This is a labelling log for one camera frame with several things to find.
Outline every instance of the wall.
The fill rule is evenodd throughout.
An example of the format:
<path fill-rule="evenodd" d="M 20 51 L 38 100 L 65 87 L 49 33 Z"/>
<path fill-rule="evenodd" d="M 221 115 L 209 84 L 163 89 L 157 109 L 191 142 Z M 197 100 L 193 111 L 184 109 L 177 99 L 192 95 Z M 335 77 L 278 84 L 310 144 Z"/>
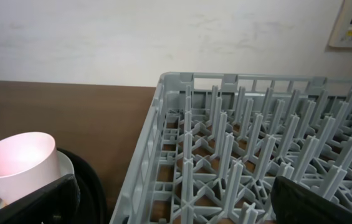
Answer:
<path fill-rule="evenodd" d="M 0 0 L 0 80 L 155 86 L 163 72 L 352 77 L 341 0 Z"/>

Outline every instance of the white monitor frame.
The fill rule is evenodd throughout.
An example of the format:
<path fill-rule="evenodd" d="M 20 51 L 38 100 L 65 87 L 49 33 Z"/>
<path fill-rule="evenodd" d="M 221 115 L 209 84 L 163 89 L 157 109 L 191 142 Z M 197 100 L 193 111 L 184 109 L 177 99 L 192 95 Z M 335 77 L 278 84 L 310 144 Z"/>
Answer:
<path fill-rule="evenodd" d="M 352 0 L 345 0 L 334 26 L 329 45 L 352 47 Z"/>

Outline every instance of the dish rack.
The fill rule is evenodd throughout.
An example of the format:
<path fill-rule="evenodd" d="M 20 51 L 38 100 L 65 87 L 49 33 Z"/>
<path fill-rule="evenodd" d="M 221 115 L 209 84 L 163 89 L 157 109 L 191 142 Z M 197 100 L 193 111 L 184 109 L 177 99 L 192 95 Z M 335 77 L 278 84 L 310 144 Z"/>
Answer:
<path fill-rule="evenodd" d="M 282 175 L 352 212 L 352 79 L 161 76 L 110 223 L 263 223 Z"/>

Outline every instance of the pink cup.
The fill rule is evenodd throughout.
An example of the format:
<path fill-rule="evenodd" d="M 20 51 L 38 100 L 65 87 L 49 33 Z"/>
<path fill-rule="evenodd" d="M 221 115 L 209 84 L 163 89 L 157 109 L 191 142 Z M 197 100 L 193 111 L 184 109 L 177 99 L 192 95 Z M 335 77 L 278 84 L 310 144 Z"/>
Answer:
<path fill-rule="evenodd" d="M 60 178 L 54 138 L 22 133 L 0 141 L 0 198 L 6 203 Z"/>

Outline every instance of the wooden table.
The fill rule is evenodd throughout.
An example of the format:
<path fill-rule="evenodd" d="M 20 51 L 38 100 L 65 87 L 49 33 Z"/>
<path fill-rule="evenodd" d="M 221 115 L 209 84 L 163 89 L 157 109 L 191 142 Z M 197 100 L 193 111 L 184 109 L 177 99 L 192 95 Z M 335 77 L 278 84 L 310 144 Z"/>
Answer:
<path fill-rule="evenodd" d="M 116 200 L 155 88 L 0 82 L 0 140 L 28 131 L 53 135 L 57 147 L 97 172 L 108 209 Z"/>

